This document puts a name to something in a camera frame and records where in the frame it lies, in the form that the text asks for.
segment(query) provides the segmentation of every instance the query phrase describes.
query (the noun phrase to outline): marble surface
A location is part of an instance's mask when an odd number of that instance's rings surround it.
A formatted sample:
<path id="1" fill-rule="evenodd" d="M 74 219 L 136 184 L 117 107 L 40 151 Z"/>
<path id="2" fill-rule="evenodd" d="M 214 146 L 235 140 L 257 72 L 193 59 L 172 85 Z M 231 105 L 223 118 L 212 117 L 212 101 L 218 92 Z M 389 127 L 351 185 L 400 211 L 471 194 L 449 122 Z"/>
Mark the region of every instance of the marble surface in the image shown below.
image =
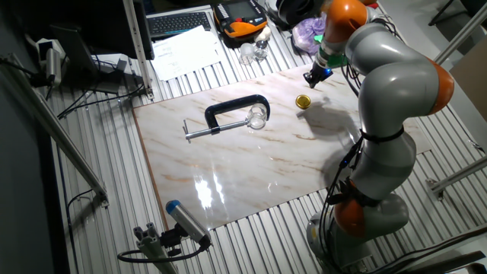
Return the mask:
<path id="1" fill-rule="evenodd" d="M 178 199 L 204 226 L 216 228 L 330 183 L 352 140 L 358 140 L 357 97 L 339 69 L 310 89 L 302 76 L 309 68 L 135 108 L 162 209 Z M 184 119 L 190 132 L 207 129 L 206 107 L 251 94 L 261 94 L 270 103 L 263 129 L 240 127 L 192 139 L 191 144 L 185 139 Z M 296 106 L 299 94 L 311 98 L 307 110 Z M 217 120 L 220 126 L 238 122 L 248 110 L 223 113 Z M 415 120 L 408 119 L 405 130 L 418 153 L 430 149 Z M 175 225 L 171 217 L 165 219 L 170 228 Z"/>

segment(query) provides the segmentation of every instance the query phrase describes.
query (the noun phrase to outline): yellow lid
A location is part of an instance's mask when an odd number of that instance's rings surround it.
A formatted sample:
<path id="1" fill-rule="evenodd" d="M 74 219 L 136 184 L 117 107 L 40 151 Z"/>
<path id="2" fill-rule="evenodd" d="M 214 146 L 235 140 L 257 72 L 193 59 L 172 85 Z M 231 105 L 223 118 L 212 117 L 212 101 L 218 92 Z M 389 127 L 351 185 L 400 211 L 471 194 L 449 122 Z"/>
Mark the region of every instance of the yellow lid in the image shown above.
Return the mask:
<path id="1" fill-rule="evenodd" d="M 302 110 L 306 110 L 311 105 L 311 99 L 307 95 L 299 95 L 296 97 L 296 106 Z"/>

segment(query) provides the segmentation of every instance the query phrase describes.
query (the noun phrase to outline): device screen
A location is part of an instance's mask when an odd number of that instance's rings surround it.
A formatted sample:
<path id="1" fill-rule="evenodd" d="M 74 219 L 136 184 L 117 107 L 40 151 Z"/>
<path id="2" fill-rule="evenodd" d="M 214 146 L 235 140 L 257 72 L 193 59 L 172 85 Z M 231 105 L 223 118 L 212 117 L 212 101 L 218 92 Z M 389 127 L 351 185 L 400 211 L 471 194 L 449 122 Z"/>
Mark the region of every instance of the device screen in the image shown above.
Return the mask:
<path id="1" fill-rule="evenodd" d="M 228 10 L 234 18 L 254 18 L 256 16 L 256 10 L 249 2 L 229 3 Z"/>

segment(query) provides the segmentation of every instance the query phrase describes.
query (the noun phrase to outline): document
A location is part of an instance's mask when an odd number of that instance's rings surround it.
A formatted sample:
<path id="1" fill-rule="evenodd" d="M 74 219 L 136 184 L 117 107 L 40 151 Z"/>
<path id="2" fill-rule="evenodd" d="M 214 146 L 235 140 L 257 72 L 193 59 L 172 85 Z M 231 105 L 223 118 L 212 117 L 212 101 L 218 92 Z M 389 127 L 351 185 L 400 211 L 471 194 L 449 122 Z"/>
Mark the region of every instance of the document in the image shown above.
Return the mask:
<path id="1" fill-rule="evenodd" d="M 154 43 L 155 58 L 152 65 L 162 81 L 194 72 L 220 62 L 215 50 L 215 36 L 203 26 L 188 30 L 175 37 Z"/>

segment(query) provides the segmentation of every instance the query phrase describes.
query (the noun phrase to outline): purple bag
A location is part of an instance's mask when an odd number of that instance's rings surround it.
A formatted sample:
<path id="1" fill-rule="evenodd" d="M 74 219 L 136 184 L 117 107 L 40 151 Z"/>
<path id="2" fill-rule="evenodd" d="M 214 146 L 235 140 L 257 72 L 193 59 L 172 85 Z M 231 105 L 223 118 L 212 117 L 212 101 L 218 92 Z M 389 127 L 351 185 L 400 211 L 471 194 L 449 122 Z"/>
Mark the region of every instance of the purple bag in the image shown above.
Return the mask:
<path id="1" fill-rule="evenodd" d="M 326 26 L 326 13 L 322 12 L 319 18 L 308 18 L 299 22 L 292 29 L 294 45 L 307 53 L 315 54 L 320 44 L 314 41 L 316 35 L 322 35 Z"/>

